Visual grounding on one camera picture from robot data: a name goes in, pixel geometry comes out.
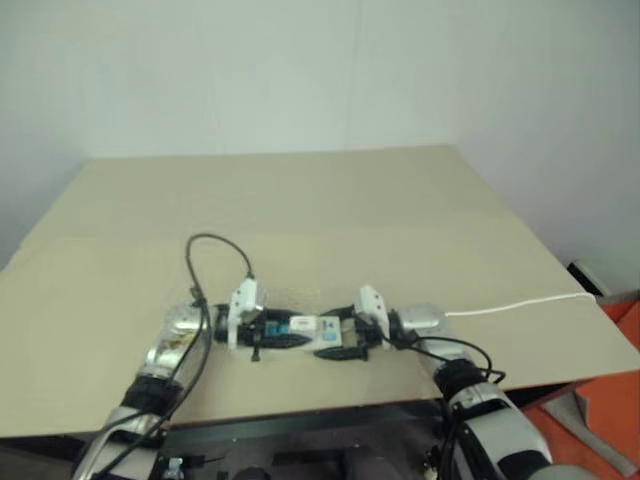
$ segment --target white cable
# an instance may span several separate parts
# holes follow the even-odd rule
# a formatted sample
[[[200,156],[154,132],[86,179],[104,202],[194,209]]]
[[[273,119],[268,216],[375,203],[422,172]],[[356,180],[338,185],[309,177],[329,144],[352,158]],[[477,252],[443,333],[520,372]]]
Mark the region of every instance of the white cable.
[[[565,293],[563,295],[554,295],[552,297],[545,297],[545,298],[534,298],[531,300],[525,300],[523,302],[512,303],[510,305],[503,305],[501,307],[486,308],[484,310],[470,310],[467,312],[447,312],[445,315],[447,317],[466,317],[469,315],[484,315],[485,313],[504,312],[505,310],[524,307],[525,305],[534,305],[536,303],[546,303],[546,302],[552,302],[554,300],[564,300],[566,298],[578,298],[578,297],[587,297],[593,300],[594,302],[596,300],[595,297],[588,292]]]

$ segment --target table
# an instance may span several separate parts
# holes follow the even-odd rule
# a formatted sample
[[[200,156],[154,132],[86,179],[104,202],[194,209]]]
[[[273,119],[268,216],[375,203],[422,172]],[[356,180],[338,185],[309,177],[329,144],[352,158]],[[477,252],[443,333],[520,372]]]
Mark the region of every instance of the table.
[[[89,162],[0,275],[0,436],[99,428],[188,299],[184,242],[232,238],[271,307],[320,312],[367,283],[401,308],[470,310],[581,291],[452,147]],[[209,300],[242,263],[195,250]],[[636,350],[587,298],[452,319],[507,370],[506,388],[632,370]],[[179,424],[437,397],[413,352],[369,362],[278,358],[216,346]]]

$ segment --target orange floor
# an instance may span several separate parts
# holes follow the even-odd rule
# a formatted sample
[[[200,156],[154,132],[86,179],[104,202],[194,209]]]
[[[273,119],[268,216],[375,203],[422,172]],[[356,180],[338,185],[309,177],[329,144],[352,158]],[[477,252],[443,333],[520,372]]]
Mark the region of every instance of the orange floor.
[[[640,346],[640,302],[604,307],[620,330]],[[603,440],[640,464],[640,372],[598,378],[578,388],[590,399],[588,422]],[[624,477],[540,408],[527,417],[547,438],[557,463],[580,465],[605,479]],[[632,477],[640,480],[640,473]]]

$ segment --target white wall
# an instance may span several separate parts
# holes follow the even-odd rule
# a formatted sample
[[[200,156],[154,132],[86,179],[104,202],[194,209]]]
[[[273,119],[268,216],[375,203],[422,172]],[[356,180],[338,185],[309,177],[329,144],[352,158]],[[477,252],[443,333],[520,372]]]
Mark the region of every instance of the white wall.
[[[5,0],[0,264],[95,156],[456,143],[640,283],[637,0]]]

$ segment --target beige table surface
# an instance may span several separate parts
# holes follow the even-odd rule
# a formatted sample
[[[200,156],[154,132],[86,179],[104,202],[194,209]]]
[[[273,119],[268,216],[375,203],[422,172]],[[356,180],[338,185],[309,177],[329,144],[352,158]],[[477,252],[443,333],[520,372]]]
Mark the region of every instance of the beige table surface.
[[[370,283],[389,307],[487,308],[581,291],[452,148],[90,162],[0,274],[0,436],[93,430],[133,379],[164,314],[188,299],[184,241],[211,231],[253,259],[272,307],[320,312]],[[243,275],[195,250],[210,301]],[[454,318],[507,388],[640,366],[588,298]],[[216,346],[179,423],[432,398],[413,352],[370,362]]]

